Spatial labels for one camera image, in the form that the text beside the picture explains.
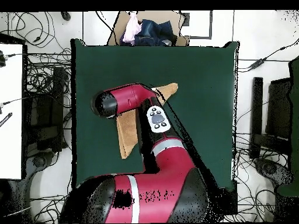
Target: pink cloth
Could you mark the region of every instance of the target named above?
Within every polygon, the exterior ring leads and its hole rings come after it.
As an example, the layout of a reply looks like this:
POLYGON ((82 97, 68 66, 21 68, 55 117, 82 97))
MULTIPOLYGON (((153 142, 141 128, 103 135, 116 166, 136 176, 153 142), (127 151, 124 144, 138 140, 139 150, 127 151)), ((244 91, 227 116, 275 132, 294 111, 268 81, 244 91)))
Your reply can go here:
POLYGON ((134 45, 135 43, 135 35, 141 31, 141 25, 138 24, 138 19, 135 13, 131 13, 131 18, 128 21, 126 31, 124 32, 123 42, 131 43, 134 45))

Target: table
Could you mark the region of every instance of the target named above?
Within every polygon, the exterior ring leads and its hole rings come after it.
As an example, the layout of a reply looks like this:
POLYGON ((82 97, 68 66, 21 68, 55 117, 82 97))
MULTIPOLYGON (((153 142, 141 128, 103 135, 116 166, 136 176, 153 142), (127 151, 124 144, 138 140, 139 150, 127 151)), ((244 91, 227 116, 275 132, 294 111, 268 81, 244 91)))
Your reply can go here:
MULTIPOLYGON (((0 44, 4 54, 22 54, 21 44, 0 44)), ((16 55, 0 68, 0 102, 22 98, 23 56, 16 55)), ((11 118, 0 127, 0 179, 21 179, 22 176, 22 101, 7 104, 0 121, 9 113, 11 118)))
MULTIPOLYGON (((151 88, 178 84, 169 102, 191 136, 219 187, 232 188, 234 58, 237 43, 214 47, 84 46, 72 40, 72 150, 76 184, 90 176, 138 173, 142 160, 136 146, 121 159, 115 120, 91 111, 99 90, 140 82, 151 88)), ((172 115, 165 107, 171 121, 172 115)))

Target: brown cardboard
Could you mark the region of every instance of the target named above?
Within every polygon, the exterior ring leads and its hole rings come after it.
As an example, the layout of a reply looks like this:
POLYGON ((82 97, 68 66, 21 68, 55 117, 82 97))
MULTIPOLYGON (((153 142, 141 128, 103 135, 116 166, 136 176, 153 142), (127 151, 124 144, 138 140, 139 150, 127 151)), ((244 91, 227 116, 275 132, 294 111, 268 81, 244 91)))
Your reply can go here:
MULTIPOLYGON (((179 31, 183 26, 185 17, 171 10, 146 10, 146 11, 139 11, 137 13, 137 19, 138 21, 141 22, 143 19, 153 20, 157 24, 170 21, 173 34, 178 36, 179 31)), ((113 29, 115 32, 117 43, 119 43, 120 37, 121 35, 123 35, 129 20, 130 20, 130 15, 127 14, 127 12, 125 11, 119 12, 119 15, 115 21, 114 29, 113 29)), ((176 46, 188 46, 189 40, 190 40, 189 36, 185 36, 185 37, 180 36, 176 41, 176 46)), ((109 46, 116 45, 113 32, 111 33, 107 44, 109 46)))

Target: power cord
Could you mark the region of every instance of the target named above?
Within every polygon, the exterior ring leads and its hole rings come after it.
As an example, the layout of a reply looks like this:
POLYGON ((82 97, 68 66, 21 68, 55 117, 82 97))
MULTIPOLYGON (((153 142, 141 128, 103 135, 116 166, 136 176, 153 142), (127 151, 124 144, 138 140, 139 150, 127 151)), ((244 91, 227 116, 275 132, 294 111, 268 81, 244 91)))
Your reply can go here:
POLYGON ((276 50, 275 52, 271 53, 270 55, 268 55, 267 57, 264 57, 264 58, 260 58, 259 60, 255 61, 253 64, 251 64, 250 66, 248 66, 247 68, 239 68, 239 69, 248 69, 247 71, 238 71, 238 72, 248 72, 248 71, 251 71, 253 69, 256 69, 257 67, 260 67, 270 56, 272 56, 273 54, 277 53, 278 51, 282 51, 288 47, 291 47, 291 46, 295 46, 299 43, 299 38, 293 43, 293 44, 290 44, 290 45, 287 45, 285 47, 281 47, 279 48, 278 50, 276 50))

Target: gray stripe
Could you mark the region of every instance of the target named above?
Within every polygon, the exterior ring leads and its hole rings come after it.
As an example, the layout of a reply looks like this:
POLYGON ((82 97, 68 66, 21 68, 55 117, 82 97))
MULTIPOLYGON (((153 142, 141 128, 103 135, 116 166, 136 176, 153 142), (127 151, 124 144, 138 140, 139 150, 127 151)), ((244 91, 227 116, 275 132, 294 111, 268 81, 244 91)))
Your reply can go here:
POLYGON ((177 139, 169 139, 165 140, 163 142, 160 142, 155 146, 154 149, 152 149, 152 152, 154 153, 155 156, 157 156, 161 151, 164 151, 165 149, 169 149, 172 147, 181 147, 185 148, 184 145, 180 140, 177 139))

